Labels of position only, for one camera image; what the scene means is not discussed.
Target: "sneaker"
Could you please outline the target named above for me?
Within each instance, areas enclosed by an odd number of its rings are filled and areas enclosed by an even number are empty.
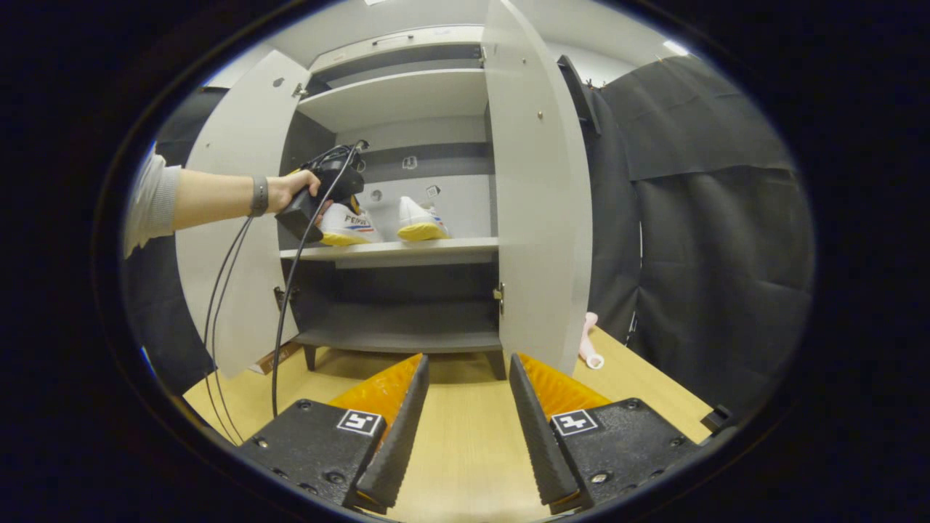
[[[408,242],[449,237],[449,231],[432,203],[420,205],[407,196],[401,196],[400,218],[401,228],[397,235]]]
[[[347,205],[333,202],[323,214],[320,230],[326,245],[345,246],[384,241],[363,208],[358,212]]]

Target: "screw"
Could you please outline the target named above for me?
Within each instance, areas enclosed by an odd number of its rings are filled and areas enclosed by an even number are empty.
[[[340,474],[340,473],[338,473],[338,472],[330,472],[330,473],[327,473],[327,474],[326,474],[326,481],[328,481],[328,482],[330,482],[330,483],[335,483],[335,484],[337,484],[337,485],[341,485],[342,483],[345,482],[345,480],[346,480],[346,478],[345,478],[342,474]]]

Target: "ceiling light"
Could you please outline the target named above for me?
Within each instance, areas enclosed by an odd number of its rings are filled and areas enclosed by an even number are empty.
[[[666,42],[662,45],[671,49],[671,52],[675,53],[676,55],[688,56],[687,49],[681,47],[675,42],[672,42],[671,40],[666,40]]]

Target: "ceiling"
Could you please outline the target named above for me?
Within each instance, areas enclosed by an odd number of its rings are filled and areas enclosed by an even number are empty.
[[[343,0],[268,42],[304,65],[320,53],[379,34],[430,25],[485,22],[488,0]],[[672,53],[666,38],[593,0],[511,0],[543,40],[588,49],[634,66]]]

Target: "cabinet shelf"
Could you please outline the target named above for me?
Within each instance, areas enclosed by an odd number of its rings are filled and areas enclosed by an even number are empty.
[[[392,74],[338,87],[301,101],[297,109],[330,132],[391,122],[484,114],[483,69]]]
[[[292,341],[394,353],[500,349],[494,302],[330,303]]]
[[[491,262],[498,239],[450,238],[423,242],[383,242],[348,247],[312,247],[300,253],[301,260],[336,262],[338,269],[401,267],[450,263]],[[282,250],[281,258],[293,260],[296,249]]]

